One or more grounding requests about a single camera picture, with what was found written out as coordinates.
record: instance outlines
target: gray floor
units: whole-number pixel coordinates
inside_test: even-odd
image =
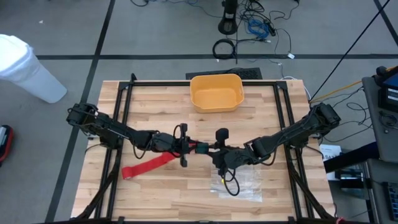
[[[208,13],[219,16],[221,1],[199,0]],[[260,0],[266,9],[288,11],[295,6],[291,0]],[[16,35],[35,49],[37,55],[93,55],[100,36],[109,0],[0,0],[0,33]],[[398,29],[398,2],[386,8],[392,25]],[[288,21],[274,24],[292,36],[293,54],[344,54],[362,29],[377,13],[373,0],[302,0]],[[138,8],[128,0],[114,6],[101,54],[173,55],[211,54],[213,44],[223,38],[217,31],[219,19],[204,14],[197,7],[169,2],[150,2]],[[239,39],[250,37],[244,30]],[[269,44],[242,44],[242,54],[273,54],[276,38]],[[287,36],[281,32],[278,54],[289,49]],[[364,34],[352,54],[398,54],[398,46],[381,18]],[[283,64],[284,75],[303,79],[314,94],[338,60],[277,60]],[[48,70],[67,88],[68,94],[49,105],[27,94],[11,83],[0,82],[0,123],[16,131],[13,152],[0,168],[0,217],[2,223],[37,223],[45,219],[67,148],[71,127],[65,122],[67,108],[79,102],[86,83],[91,60],[42,60]],[[374,74],[378,66],[393,66],[396,59],[349,59],[343,61],[319,96],[362,77]],[[185,73],[221,70],[232,67],[260,67],[265,79],[281,77],[280,67],[267,60],[100,60],[88,101],[96,103],[103,80],[127,80],[134,72],[140,80],[182,80]],[[362,93],[347,102],[366,107]],[[345,103],[336,107],[343,121],[362,119],[363,112],[351,111]],[[347,124],[332,131],[329,140],[340,139],[363,126]],[[355,149],[374,141],[371,130],[338,142],[346,149]],[[73,152],[67,181],[56,220],[66,220],[72,210],[87,140],[79,135]],[[349,218],[366,211],[363,200],[346,197],[338,187],[331,186],[338,215]],[[366,215],[355,220],[366,220]]]

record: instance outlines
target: black tripod base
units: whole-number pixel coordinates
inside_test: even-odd
[[[238,8],[238,0],[226,0],[223,2],[224,14],[221,22],[218,24],[218,31],[224,35],[231,35],[238,31],[236,25],[236,10]]]
[[[236,33],[238,26],[236,25],[235,17],[225,18],[223,17],[221,22],[218,24],[218,31],[224,35],[231,35]]]

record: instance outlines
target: red object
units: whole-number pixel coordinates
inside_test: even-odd
[[[0,146],[0,162],[5,160],[7,155],[10,153],[11,142],[12,138],[14,137],[14,131],[10,126],[3,125],[3,127],[7,129],[6,131],[7,141],[5,142],[5,144]]]
[[[162,165],[172,161],[173,159],[175,159],[173,155],[168,152],[163,152],[161,156],[153,158],[147,162],[143,162],[142,164],[138,164],[132,167],[123,167],[123,179],[126,180],[140,174],[145,174],[146,172],[161,167]]]

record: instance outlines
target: red strap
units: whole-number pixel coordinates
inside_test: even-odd
[[[142,164],[138,164],[132,167],[123,167],[123,179],[126,180],[137,175],[144,174],[158,167],[161,167],[162,165],[172,161],[173,159],[175,159],[173,155],[168,152],[163,152],[161,156],[153,158],[147,162],[143,162]]]

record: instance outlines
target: clear plastic bag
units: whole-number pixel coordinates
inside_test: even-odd
[[[225,179],[230,180],[231,174],[227,173]],[[219,198],[237,198],[252,202],[262,202],[261,175],[254,166],[241,166],[236,169],[235,178],[239,182],[240,192],[237,196],[232,196],[225,189],[221,177],[218,175],[218,169],[211,168],[211,191],[218,193]],[[229,190],[234,194],[238,191],[236,182],[232,180],[227,183]]]

